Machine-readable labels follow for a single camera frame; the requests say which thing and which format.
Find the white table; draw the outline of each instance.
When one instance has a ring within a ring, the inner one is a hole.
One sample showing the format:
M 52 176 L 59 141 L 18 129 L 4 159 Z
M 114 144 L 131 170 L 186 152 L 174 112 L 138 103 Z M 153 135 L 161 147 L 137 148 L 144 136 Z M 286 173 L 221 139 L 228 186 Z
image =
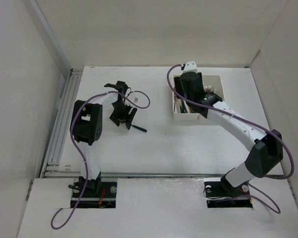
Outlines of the white table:
M 52 230 L 59 208 L 68 208 L 72 178 L 34 181 L 18 238 L 298 238 L 298 210 L 285 180 L 252 184 L 277 202 L 281 214 L 257 200 L 251 208 L 207 208 L 203 178 L 118 179 L 115 209 L 77 209 L 68 224 Z M 269 200 L 250 188 L 250 193 Z M 61 225 L 71 209 L 61 211 Z
M 225 174 L 245 161 L 248 151 L 217 125 L 175 121 L 171 90 L 166 82 L 169 67 L 85 67 L 76 99 L 86 100 L 102 92 L 106 83 L 125 81 L 133 90 L 146 92 L 151 106 L 138 110 L 133 124 L 148 130 L 129 131 L 110 119 L 112 108 L 104 111 L 99 153 L 95 155 L 102 172 L 148 174 Z M 268 127 L 257 89 L 248 68 L 199 68 L 204 75 L 222 78 L 225 101 L 245 118 Z M 145 105 L 140 97 L 139 104 Z M 67 133 L 59 171 L 79 172 L 81 157 Z M 283 174 L 277 165 L 270 174 Z

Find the white wall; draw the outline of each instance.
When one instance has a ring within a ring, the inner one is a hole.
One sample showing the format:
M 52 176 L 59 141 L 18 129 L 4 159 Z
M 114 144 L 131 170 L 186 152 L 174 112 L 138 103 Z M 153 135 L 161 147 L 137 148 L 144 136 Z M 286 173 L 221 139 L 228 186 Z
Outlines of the white wall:
M 60 77 L 22 0 L 0 0 L 0 238 L 17 235 Z
M 38 0 L 72 66 L 249 66 L 287 0 Z
M 294 156 L 298 205 L 298 0 L 289 0 L 251 70 L 270 127 L 280 130 Z M 288 172 L 287 157 L 283 165 Z

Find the beige wall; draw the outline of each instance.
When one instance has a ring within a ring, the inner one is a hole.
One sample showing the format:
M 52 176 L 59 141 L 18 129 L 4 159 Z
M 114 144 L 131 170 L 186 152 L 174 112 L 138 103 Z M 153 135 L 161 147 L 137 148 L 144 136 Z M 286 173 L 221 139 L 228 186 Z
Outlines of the beige wall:
M 0 0 L 0 238 L 17 235 L 60 76 L 22 0 Z
M 38 0 L 73 67 L 249 66 L 287 0 Z
M 294 156 L 298 205 L 298 0 L 289 0 L 251 70 L 270 127 L 280 130 Z M 288 172 L 287 157 L 283 166 Z

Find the screw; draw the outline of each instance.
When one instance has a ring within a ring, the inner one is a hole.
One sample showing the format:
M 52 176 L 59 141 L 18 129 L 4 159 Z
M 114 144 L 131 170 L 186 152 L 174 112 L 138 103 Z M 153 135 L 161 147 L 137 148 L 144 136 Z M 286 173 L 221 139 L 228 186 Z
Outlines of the screw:
M 116 193 L 116 192 L 117 192 L 117 188 L 116 188 L 115 186 L 112 186 L 112 187 L 110 188 L 110 192 L 111 192 L 111 193 Z
M 248 192 L 248 191 L 249 191 L 249 188 L 248 188 L 247 185 L 243 185 L 243 186 L 242 186 L 242 190 L 243 190 L 244 192 Z
M 211 188 L 212 188 L 211 185 L 206 185 L 205 186 L 205 191 L 206 192 L 211 192 L 212 191 Z

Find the purple cable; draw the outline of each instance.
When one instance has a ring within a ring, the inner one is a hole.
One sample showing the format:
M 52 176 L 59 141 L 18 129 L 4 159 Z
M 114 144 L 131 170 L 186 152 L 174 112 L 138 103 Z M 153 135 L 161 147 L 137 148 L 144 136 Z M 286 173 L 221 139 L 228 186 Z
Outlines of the purple cable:
M 246 120 L 244 118 L 241 118 L 241 117 L 238 117 L 236 115 L 233 115 L 232 113 L 229 113 L 227 111 L 223 111 L 221 109 L 217 109 L 217 108 L 213 108 L 213 107 L 210 107 L 210 106 L 206 106 L 206 105 L 203 105 L 203 104 L 200 104 L 200 103 L 196 103 L 196 102 L 193 102 L 193 101 L 190 101 L 184 97 L 182 97 L 179 93 L 177 93 L 177 91 L 172 87 L 171 85 L 171 82 L 170 82 L 170 73 L 171 71 L 174 69 L 174 68 L 177 68 L 177 67 L 182 67 L 181 64 L 177 64 L 173 67 L 171 67 L 167 73 L 167 81 L 168 81 L 168 84 L 169 84 L 169 87 L 171 88 L 171 90 L 173 91 L 173 93 L 178 96 L 180 99 L 190 103 L 190 104 L 193 104 L 195 106 L 198 106 L 198 107 L 202 107 L 202 108 L 207 108 L 209 110 L 214 110 L 214 111 L 217 111 L 217 112 L 220 112 L 220 113 L 223 113 L 223 114 L 226 114 L 226 115 L 229 115 L 230 117 L 234 117 L 242 122 L 245 122 L 247 124 L 250 124 L 252 126 L 255 126 L 261 130 L 263 130 L 264 132 L 266 132 L 267 134 L 270 134 L 271 136 L 273 136 L 278 142 L 281 143 L 281 145 L 284 147 L 285 151 L 287 152 L 288 156 L 289 156 L 289 160 L 290 160 L 290 164 L 291 164 L 291 170 L 289 172 L 288 175 L 286 176 L 283 176 L 283 177 L 275 177 L 275 176 L 266 176 L 268 178 L 271 178 L 271 179 L 288 179 L 290 178 L 293 174 L 294 174 L 294 170 L 295 170 L 295 165 L 294 165 L 294 159 L 293 159 L 293 156 L 289 150 L 289 148 L 287 147 L 287 145 L 282 141 L 282 139 L 280 139 L 278 136 L 276 136 L 274 133 L 272 133 L 270 130 L 264 128 L 263 126 L 259 125 L 259 124 L 256 124 L 254 122 L 251 122 L 249 120 Z M 264 193 L 263 191 L 259 190 L 258 188 L 254 187 L 253 185 L 249 184 L 248 185 L 250 187 L 252 187 L 253 189 L 257 190 L 258 192 L 260 192 L 261 194 L 263 194 L 264 196 L 266 196 L 269 200 L 272 201 L 272 203 L 276 206 L 277 208 L 277 211 L 275 209 L 273 209 L 271 206 L 269 206 L 266 202 L 264 202 L 263 200 L 259 199 L 258 197 L 255 197 L 253 195 L 241 195 L 241 196 L 237 196 L 237 197 L 232 197 L 232 198 L 226 198 L 226 199 L 217 199 L 216 201 L 219 201 L 219 202 L 224 202 L 224 201 L 230 201 L 230 200 L 234 200 L 234 199 L 237 199 L 239 197 L 252 197 L 254 199 L 257 199 L 258 201 L 260 201 L 261 203 L 263 203 L 265 206 L 267 206 L 269 209 L 271 209 L 272 211 L 276 212 L 277 214 L 280 214 L 281 211 L 278 207 L 278 205 L 276 204 L 276 202 L 271 198 L 269 197 L 266 193 Z
M 148 107 L 150 106 L 150 103 L 151 103 L 151 102 L 150 102 L 150 98 L 148 97 L 148 95 L 147 95 L 146 93 L 142 92 L 142 91 L 134 91 L 134 92 L 141 93 L 141 94 L 143 94 L 145 97 L 147 97 L 147 99 L 148 99 L 148 105 L 145 106 L 145 107 L 140 107 L 140 106 L 136 105 L 135 103 L 133 103 L 130 99 L 128 99 L 124 94 L 122 94 L 122 93 L 120 93 L 120 92 L 117 92 L 117 91 L 109 91 L 109 92 L 107 92 L 107 93 L 101 93 L 101 94 L 92 96 L 91 98 L 87 99 L 87 100 L 82 104 L 82 106 L 79 108 L 78 112 L 76 113 L 76 115 L 75 115 L 75 117 L 74 117 L 74 119 L 73 119 L 71 128 L 70 128 L 70 134 L 71 134 L 71 141 L 72 141 L 73 145 L 75 146 L 75 148 L 76 148 L 76 149 L 78 150 L 78 152 L 80 153 L 80 155 L 82 156 L 83 161 L 84 161 L 84 164 L 85 164 L 85 169 L 86 169 L 85 183 L 84 183 L 84 186 L 83 186 L 83 188 L 82 188 L 82 190 L 81 190 L 81 193 L 80 193 L 80 195 L 79 195 L 79 197 L 78 197 L 78 199 L 77 199 L 77 202 L 75 203 L 75 205 L 74 205 L 74 207 L 73 207 L 73 210 L 71 211 L 69 217 L 68 217 L 68 218 L 66 219 L 66 221 L 65 221 L 62 225 L 60 225 L 59 227 L 55 227 L 55 226 L 53 225 L 53 221 L 54 221 L 55 217 L 58 215 L 58 213 L 59 213 L 60 211 L 63 210 L 63 208 L 61 208 L 60 210 L 58 210 L 58 211 L 54 214 L 54 216 L 53 216 L 52 219 L 51 219 L 51 227 L 52 227 L 52 229 L 54 229 L 54 230 L 59 230 L 59 229 L 61 229 L 62 227 L 64 227 L 64 226 L 67 224 L 67 222 L 69 222 L 69 220 L 71 219 L 71 217 L 72 217 L 72 215 L 73 215 L 75 209 L 77 208 L 77 206 L 78 206 L 78 204 L 79 204 L 79 202 L 80 202 L 80 200 L 81 200 L 81 197 L 83 196 L 83 194 L 84 194 L 84 192 L 85 192 L 85 189 L 86 189 L 86 186 L 87 186 L 87 181 L 88 181 L 88 166 L 87 166 L 87 160 L 86 160 L 85 155 L 84 155 L 83 152 L 81 151 L 81 149 L 80 149 L 80 148 L 78 147 L 78 145 L 76 144 L 76 142 L 75 142 L 75 140 L 74 140 L 74 137 L 73 137 L 74 124 L 75 124 L 75 122 L 76 122 L 76 120 L 77 120 L 77 118 L 78 118 L 80 112 L 81 112 L 81 111 L 83 110 L 83 108 L 87 105 L 87 103 L 90 102 L 91 100 L 93 100 L 93 99 L 95 99 L 95 98 L 97 98 L 97 97 L 105 96 L 105 95 L 110 94 L 110 93 L 117 93 L 117 94 L 119 94 L 120 96 L 122 96 L 123 98 L 125 98 L 125 100 L 127 100 L 128 102 L 130 102 L 133 106 L 135 106 L 135 107 L 137 107 L 137 108 L 140 108 L 140 109 L 146 109 L 146 108 L 148 108 Z
M 289 148 L 288 148 L 287 145 L 282 141 L 282 139 L 280 139 L 277 135 L 275 135 L 275 134 L 272 133 L 270 130 L 266 129 L 265 127 L 263 127 L 263 126 L 261 126 L 261 125 L 259 125 L 259 124 L 256 124 L 256 123 L 254 123 L 254 122 L 251 122 L 251 121 L 246 120 L 246 119 L 244 119 L 244 118 L 241 118 L 241 117 L 239 117 L 239 116 L 233 115 L 232 113 L 229 113 L 229 112 L 227 112 L 227 111 L 223 111 L 223 110 L 221 110 L 221 109 L 217 109 L 217 108 L 213 108 L 213 107 L 210 107 L 210 106 L 206 106 L 206 105 L 203 105 L 203 104 L 200 104 L 200 103 L 196 103 L 196 102 L 190 101 L 190 100 L 188 100 L 188 99 L 182 97 L 182 96 L 181 96 L 180 94 L 178 94 L 177 91 L 172 87 L 171 82 L 170 82 L 170 78 L 169 78 L 171 71 L 172 71 L 174 68 L 176 68 L 176 67 L 181 67 L 181 66 L 182 66 L 181 64 L 177 64 L 177 65 L 171 67 L 171 69 L 169 69 L 169 71 L 168 71 L 168 73 L 167 73 L 167 81 L 168 81 L 169 87 L 170 87 L 171 90 L 174 92 L 174 94 L 177 95 L 177 96 L 178 96 L 179 98 L 181 98 L 182 100 L 184 100 L 184 101 L 186 101 L 186 102 L 188 102 L 188 103 L 190 103 L 190 104 L 193 104 L 193 105 L 198 106 L 198 107 L 201 107 L 201 108 L 207 108 L 207 109 L 209 109 L 209 110 L 214 110 L 214 111 L 217 111 L 217 112 L 220 112 L 220 113 L 229 115 L 229 116 L 234 117 L 234 118 L 236 118 L 236 119 L 238 119 L 238 120 L 240 120 L 240 121 L 242 121 L 242 122 L 244 122 L 244 123 L 247 123 L 247 124 L 250 124 L 250 125 L 252 125 L 252 126 L 255 126 L 255 127 L 259 128 L 259 129 L 261 129 L 261 130 L 263 130 L 263 131 L 266 132 L 267 134 L 270 134 L 270 135 L 271 135 L 272 137 L 274 137 L 279 143 L 281 143 L 281 145 L 284 147 L 286 153 L 287 153 L 288 156 L 289 156 L 289 160 L 290 160 L 290 164 L 291 164 L 291 170 L 290 170 L 290 172 L 289 172 L 288 175 L 283 176 L 283 177 L 274 177 L 274 176 L 266 176 L 266 177 L 271 178 L 271 179 L 289 179 L 289 178 L 293 175 L 294 170 L 295 170 L 294 159 L 293 159 L 293 156 L 292 156 L 292 154 L 291 154 Z

